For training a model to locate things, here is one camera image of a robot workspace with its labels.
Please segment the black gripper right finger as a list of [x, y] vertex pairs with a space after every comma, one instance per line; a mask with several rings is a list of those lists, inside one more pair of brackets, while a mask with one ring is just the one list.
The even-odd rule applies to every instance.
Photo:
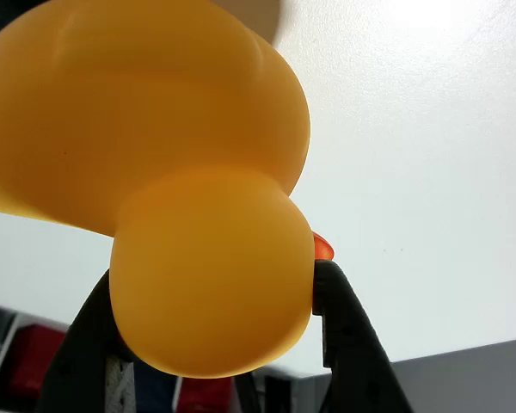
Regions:
[[317, 260], [312, 314], [322, 319], [323, 365], [331, 370], [321, 412], [411, 412], [375, 330], [340, 267]]

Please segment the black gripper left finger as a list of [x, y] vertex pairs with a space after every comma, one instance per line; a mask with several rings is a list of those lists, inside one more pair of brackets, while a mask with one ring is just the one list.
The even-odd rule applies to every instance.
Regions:
[[116, 356], [121, 361], [135, 360], [114, 321], [109, 273], [105, 273], [85, 300], [54, 355], [36, 410], [104, 412], [109, 356]]

